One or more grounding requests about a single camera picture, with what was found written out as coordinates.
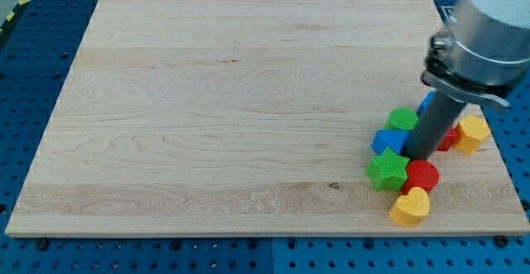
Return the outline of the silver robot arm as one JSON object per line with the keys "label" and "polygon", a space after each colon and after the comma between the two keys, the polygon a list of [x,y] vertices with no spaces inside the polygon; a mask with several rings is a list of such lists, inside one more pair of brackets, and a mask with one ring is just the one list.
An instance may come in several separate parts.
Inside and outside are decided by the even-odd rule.
{"label": "silver robot arm", "polygon": [[457,0],[431,37],[422,81],[437,112],[466,104],[504,111],[529,66],[529,0]]}

